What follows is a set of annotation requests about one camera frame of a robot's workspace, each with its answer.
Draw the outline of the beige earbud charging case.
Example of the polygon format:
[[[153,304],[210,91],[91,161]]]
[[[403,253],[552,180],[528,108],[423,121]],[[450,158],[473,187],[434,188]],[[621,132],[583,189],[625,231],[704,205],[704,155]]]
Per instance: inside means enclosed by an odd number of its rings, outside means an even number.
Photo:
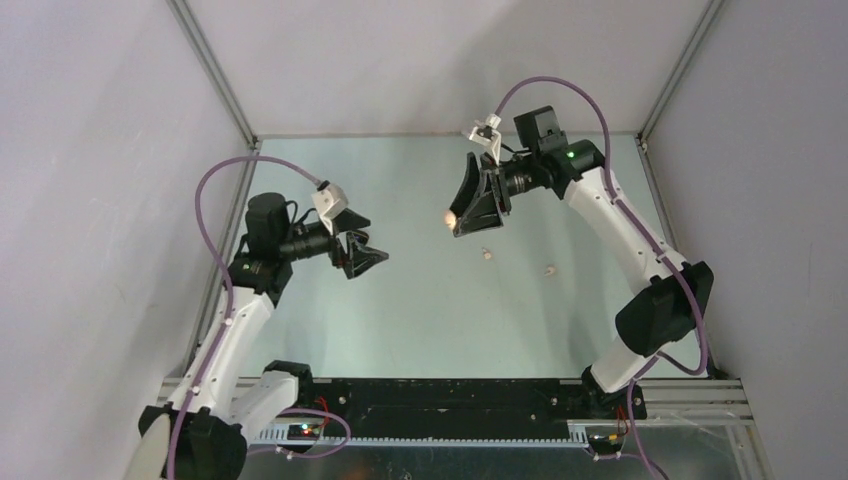
[[[452,210],[446,210],[444,213],[444,223],[445,225],[453,231],[456,228],[458,219],[455,213]]]

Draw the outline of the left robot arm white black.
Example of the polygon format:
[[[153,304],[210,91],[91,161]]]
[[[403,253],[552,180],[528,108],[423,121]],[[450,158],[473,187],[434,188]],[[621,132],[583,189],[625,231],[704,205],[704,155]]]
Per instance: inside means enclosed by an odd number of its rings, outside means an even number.
[[[369,246],[370,220],[341,195],[322,190],[312,199],[315,222],[292,218],[290,201],[279,193],[248,201],[246,232],[226,268],[213,325],[175,391],[143,411],[126,478],[236,479],[251,443],[274,418],[312,411],[316,390],[305,364],[275,361],[238,395],[248,351],[275,312],[294,262],[325,255],[354,279],[389,257]]]

